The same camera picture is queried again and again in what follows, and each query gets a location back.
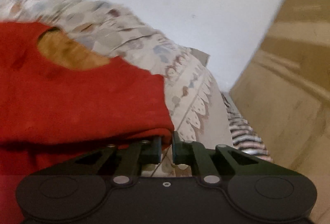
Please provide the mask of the black white pink striped sheet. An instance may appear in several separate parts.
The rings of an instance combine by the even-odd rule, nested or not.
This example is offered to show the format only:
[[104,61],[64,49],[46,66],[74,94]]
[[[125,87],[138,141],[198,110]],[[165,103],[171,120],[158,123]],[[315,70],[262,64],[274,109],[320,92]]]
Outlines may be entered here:
[[263,140],[240,114],[228,93],[222,93],[234,148],[268,162],[273,162]]

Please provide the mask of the wooden plywood board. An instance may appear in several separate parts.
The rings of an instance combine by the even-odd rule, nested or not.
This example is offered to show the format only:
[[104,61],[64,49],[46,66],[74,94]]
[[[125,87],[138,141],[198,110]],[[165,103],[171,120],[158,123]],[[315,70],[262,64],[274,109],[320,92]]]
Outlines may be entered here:
[[274,162],[309,177],[329,223],[329,0],[285,0],[230,91]]

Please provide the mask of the red long-sleeve sweater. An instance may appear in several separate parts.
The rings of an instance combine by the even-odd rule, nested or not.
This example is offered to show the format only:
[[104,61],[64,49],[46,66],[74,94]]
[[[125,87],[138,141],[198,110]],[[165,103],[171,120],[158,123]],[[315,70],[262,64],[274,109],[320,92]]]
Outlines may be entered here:
[[23,219],[20,180],[92,141],[171,143],[164,78],[88,51],[39,22],[1,23],[1,223]]

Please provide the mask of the patterned heart print quilt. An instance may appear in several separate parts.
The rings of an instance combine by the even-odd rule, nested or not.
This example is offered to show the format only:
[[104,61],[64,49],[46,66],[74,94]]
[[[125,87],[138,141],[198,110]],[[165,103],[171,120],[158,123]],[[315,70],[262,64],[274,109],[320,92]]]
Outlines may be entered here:
[[230,166],[215,152],[232,144],[230,105],[213,75],[193,55],[117,4],[88,0],[1,0],[1,18],[60,26],[83,50],[121,56],[130,64],[164,76],[166,105],[179,138],[209,149],[218,173]]

